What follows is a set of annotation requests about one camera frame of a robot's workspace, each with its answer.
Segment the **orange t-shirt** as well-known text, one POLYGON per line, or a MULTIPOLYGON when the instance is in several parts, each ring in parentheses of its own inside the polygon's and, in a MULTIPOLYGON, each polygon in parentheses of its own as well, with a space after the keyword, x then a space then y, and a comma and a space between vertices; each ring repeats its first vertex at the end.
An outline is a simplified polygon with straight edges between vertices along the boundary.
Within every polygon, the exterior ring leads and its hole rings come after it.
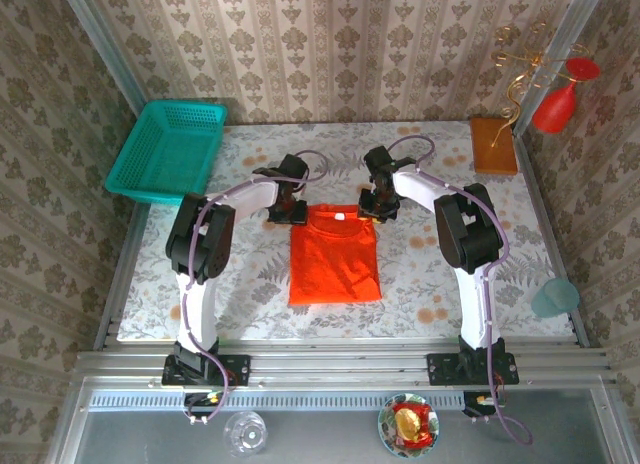
POLYGON ((352 304, 382 297, 374 223, 356 205, 318 204, 291 231, 289 304, 352 304))

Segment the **floral patterned table cover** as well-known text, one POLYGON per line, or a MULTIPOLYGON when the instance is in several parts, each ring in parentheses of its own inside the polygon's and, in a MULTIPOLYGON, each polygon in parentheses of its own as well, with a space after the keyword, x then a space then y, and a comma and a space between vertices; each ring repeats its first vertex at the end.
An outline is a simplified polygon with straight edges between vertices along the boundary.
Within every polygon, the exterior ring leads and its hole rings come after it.
MULTIPOLYGON (((474 172, 470 127, 465 122, 234 126, 225 131, 209 180, 228 189, 259 167, 301 152, 317 180, 303 192, 312 204, 354 204, 368 185, 364 155, 384 145, 394 157, 411 156, 421 169, 455 186, 486 186, 508 234, 508 260, 495 270, 499 329, 519 338, 573 341, 566 316, 542 319, 531 309, 536 291, 555 274, 525 179, 474 172)), ((176 208, 154 205, 117 337, 120 341, 172 341, 180 317, 179 287, 165 254, 176 208)), ((394 221, 379 225, 377 257, 382 297, 364 304, 289 303, 290 230, 265 212, 233 231, 228 265, 215 296, 219 335, 227 340, 456 338, 461 305, 453 270, 445 262, 432 214, 404 201, 394 221)))

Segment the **teal plastic basket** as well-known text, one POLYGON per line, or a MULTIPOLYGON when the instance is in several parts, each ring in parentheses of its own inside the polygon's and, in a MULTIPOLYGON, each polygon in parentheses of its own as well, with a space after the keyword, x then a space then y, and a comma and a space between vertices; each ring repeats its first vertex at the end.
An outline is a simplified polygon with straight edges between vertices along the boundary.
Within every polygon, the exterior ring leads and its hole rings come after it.
POLYGON ((145 105, 105 188, 140 203, 178 205, 203 193, 223 140, 227 108, 188 100, 145 105))

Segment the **red wine glass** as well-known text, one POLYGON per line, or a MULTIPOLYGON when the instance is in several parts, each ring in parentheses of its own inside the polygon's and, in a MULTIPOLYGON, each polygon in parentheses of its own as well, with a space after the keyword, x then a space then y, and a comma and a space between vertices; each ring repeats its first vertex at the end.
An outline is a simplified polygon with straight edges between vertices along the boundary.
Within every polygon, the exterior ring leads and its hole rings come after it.
POLYGON ((577 84, 600 75, 600 67, 586 57, 569 58, 565 67, 569 84, 548 94, 533 115, 534 127, 543 133, 557 134, 566 127, 575 112, 577 84))

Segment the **teal plastic cup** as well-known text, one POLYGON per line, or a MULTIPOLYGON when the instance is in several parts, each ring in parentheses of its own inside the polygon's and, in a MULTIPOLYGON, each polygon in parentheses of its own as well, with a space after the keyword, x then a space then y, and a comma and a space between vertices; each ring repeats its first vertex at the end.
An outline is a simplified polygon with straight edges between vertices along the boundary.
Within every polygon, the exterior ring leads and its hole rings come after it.
POLYGON ((553 278, 547 281, 534 295, 531 308, 540 318, 556 317, 570 313, 580 304, 577 288, 568 280, 553 278))

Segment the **red gold snack packet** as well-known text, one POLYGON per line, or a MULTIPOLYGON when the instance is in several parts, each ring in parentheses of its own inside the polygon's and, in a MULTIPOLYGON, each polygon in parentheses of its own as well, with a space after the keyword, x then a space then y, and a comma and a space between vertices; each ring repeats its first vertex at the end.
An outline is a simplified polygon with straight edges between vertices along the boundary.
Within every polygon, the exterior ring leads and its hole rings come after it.
POLYGON ((434 442, 429 428, 428 404, 403 402, 393 407, 396 435, 399 442, 409 449, 422 449, 434 442))

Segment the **floral patterned plate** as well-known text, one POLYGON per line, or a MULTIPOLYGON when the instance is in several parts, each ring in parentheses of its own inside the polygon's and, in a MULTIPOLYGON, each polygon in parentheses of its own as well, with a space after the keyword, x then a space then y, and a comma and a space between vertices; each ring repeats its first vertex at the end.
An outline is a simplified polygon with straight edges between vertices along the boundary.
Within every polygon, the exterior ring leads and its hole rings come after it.
POLYGON ((377 426, 379 436, 385 448, 396 457, 404 459, 416 459, 425 456, 434 449, 440 434, 440 422, 433 406, 426 398, 410 393, 396 394, 389 398, 379 412, 377 426), (399 442, 396 435, 396 423, 393 407, 403 402, 417 402, 421 404, 428 404, 431 407, 431 412, 429 413, 429 428, 434 437, 434 442, 431 446, 422 449, 409 449, 399 442))

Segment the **clear glass bowl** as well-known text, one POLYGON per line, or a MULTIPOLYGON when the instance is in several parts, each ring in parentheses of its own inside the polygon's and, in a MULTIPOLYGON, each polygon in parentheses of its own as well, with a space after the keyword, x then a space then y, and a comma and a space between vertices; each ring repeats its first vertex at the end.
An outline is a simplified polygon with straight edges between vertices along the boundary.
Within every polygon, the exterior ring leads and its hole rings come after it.
POLYGON ((263 418, 258 413, 243 411, 233 414, 226 421, 223 437, 232 456, 246 458, 262 451, 268 432, 263 418))

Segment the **aluminium mounting rail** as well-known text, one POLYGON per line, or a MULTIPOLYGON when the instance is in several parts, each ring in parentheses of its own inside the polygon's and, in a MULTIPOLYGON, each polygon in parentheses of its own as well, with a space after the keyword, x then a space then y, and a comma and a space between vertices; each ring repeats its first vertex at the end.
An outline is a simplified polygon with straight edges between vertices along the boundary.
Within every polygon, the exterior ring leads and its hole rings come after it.
MULTIPOLYGON (((250 358, 249 389, 426 390, 427 357, 452 353, 454 339, 354 338, 307 340, 236 340, 220 344, 223 354, 250 358)), ((606 352, 572 340, 513 339, 517 390, 590 389, 616 382, 606 352)), ((79 354, 75 372, 87 384, 115 389, 156 390, 160 386, 167 342, 110 343, 101 351, 79 354)))

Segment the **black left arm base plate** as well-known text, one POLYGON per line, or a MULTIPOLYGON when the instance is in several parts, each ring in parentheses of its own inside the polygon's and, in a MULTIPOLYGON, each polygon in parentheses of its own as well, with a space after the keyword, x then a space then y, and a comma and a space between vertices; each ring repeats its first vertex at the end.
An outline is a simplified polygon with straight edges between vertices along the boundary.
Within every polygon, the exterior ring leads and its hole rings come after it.
MULTIPOLYGON (((228 385, 246 387, 250 376, 248 355, 219 355, 218 361, 227 374, 228 385)), ((164 362, 161 376, 163 386, 223 386, 224 378, 219 367, 206 356, 195 354, 182 359, 169 355, 164 362)))

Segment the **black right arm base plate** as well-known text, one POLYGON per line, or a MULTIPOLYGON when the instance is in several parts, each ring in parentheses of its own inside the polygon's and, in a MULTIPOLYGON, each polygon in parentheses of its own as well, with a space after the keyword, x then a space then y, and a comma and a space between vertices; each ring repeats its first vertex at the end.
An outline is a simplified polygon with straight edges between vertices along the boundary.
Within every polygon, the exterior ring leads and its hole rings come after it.
MULTIPOLYGON (((467 356, 460 353, 428 354, 427 371, 431 386, 488 385, 487 354, 467 356)), ((492 354, 494 382, 506 385, 520 382, 515 357, 511 353, 492 354)))

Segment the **aluminium frame post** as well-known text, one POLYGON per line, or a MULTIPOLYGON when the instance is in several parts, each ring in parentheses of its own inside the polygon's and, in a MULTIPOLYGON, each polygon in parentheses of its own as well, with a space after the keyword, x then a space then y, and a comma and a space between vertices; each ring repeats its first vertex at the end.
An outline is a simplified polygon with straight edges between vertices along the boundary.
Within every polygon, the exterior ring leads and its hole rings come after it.
POLYGON ((116 43, 96 0, 67 0, 96 51, 101 56, 132 112, 139 116, 147 98, 116 43))
POLYGON ((571 0, 568 9, 563 12, 562 19, 545 49, 545 56, 552 59, 552 62, 548 65, 551 76, 548 77, 546 84, 544 84, 544 70, 541 69, 535 72, 533 83, 540 83, 543 87, 537 88, 530 85, 525 93, 521 104, 521 114, 513 130, 515 137, 521 137, 531 123, 535 111, 550 90, 550 85, 556 75, 560 72, 562 61, 569 57, 571 47, 578 42, 581 32, 599 1, 571 0))

